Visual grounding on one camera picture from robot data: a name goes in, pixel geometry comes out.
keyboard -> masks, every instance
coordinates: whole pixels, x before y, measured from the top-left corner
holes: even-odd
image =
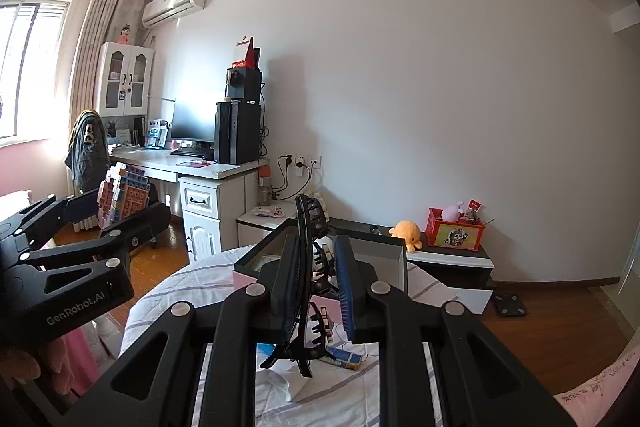
[[[180,147],[175,151],[171,151],[170,155],[205,158],[206,156],[213,155],[213,149],[205,147]]]

orange plush toy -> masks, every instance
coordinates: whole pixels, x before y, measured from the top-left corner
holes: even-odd
[[[420,241],[420,228],[413,221],[400,221],[395,227],[389,229],[392,237],[402,237],[406,245],[406,251],[414,253],[416,248],[422,248]]]

bottle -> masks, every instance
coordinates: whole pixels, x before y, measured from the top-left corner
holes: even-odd
[[[260,206],[271,203],[271,167],[269,163],[258,167],[258,198]]]

air conditioner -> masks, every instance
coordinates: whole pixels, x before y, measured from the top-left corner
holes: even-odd
[[[204,0],[153,0],[142,14],[145,28],[155,28],[171,19],[184,17],[204,8]]]

striped bed sheet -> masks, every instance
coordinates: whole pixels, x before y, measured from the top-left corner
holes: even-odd
[[[167,308],[178,301],[189,301],[200,307],[222,301],[234,291],[232,271],[234,263],[249,247],[236,248],[190,264],[162,281],[140,298],[129,312],[122,350],[127,349]],[[455,293],[412,263],[407,263],[407,282],[410,297],[418,302],[441,306],[457,299]],[[364,355],[358,371],[350,371],[314,360],[314,377],[302,390],[287,401],[285,393],[268,381],[260,381],[255,390],[255,425],[275,427],[290,425],[331,427],[374,427],[378,425],[379,367],[378,344],[353,345],[347,341],[342,325],[334,326],[333,346]],[[442,425],[442,414],[431,362],[430,351],[424,343],[436,427]],[[200,375],[194,408],[193,427],[198,425],[200,404],[209,353]],[[258,352],[256,367],[264,360]]]

